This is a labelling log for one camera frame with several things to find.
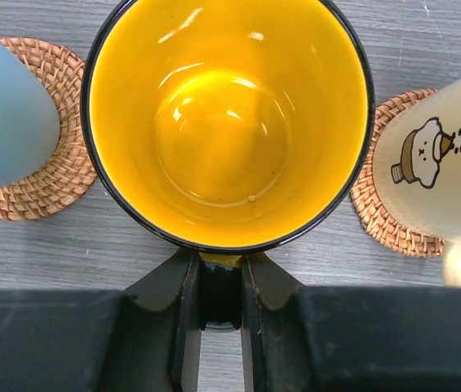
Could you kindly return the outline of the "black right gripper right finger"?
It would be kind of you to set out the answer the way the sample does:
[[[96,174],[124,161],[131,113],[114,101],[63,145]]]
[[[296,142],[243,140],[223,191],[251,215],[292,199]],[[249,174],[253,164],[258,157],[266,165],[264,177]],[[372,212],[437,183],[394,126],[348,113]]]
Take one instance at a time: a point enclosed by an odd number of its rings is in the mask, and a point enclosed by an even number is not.
[[[306,286],[242,261],[248,391],[461,391],[461,289]]]

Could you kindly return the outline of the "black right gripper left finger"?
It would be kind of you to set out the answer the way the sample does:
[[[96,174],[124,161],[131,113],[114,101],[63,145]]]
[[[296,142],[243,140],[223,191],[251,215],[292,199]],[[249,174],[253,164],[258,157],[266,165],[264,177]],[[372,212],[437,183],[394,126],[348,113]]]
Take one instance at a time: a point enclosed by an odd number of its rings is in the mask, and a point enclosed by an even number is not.
[[[195,252],[118,290],[0,290],[0,391],[194,391]]]

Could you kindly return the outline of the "woven rattan coaster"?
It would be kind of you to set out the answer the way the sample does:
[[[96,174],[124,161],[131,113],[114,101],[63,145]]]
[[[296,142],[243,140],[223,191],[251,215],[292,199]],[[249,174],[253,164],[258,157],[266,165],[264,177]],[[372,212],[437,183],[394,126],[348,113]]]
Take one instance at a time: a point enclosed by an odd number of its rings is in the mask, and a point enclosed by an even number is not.
[[[0,43],[46,88],[60,118],[57,146],[43,167],[0,189],[0,220],[36,220],[70,206],[96,178],[80,119],[84,61],[65,46],[34,38],[6,37]]]
[[[383,205],[373,178],[373,155],[385,127],[401,112],[431,96],[432,88],[407,91],[384,101],[375,110],[375,124],[370,147],[359,177],[350,190],[352,205],[364,230],[379,243],[405,256],[442,255],[443,240],[418,234],[396,221]]]

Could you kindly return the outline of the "cream mug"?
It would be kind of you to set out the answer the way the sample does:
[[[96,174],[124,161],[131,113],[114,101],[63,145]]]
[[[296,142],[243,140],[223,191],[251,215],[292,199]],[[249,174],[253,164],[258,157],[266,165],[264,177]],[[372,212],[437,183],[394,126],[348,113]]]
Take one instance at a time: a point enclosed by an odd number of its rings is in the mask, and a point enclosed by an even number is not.
[[[441,238],[442,278],[461,287],[461,79],[398,114],[372,161],[376,192],[406,228]]]

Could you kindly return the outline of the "yellow mug black handle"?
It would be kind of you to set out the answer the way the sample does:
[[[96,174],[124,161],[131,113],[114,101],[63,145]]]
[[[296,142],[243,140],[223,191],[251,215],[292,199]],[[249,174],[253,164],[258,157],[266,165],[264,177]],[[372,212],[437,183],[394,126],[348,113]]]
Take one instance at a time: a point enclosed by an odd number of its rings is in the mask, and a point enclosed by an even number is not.
[[[86,59],[81,115],[117,204],[227,265],[303,236],[344,200],[375,92],[332,1],[121,1]]]

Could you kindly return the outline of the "white mug blue handle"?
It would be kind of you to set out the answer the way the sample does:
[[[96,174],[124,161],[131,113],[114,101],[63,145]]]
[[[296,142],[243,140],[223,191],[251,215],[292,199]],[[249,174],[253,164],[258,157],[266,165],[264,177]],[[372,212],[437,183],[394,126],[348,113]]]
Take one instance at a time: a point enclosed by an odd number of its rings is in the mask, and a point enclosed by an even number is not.
[[[59,115],[50,94],[0,43],[0,188],[41,168],[59,135]]]

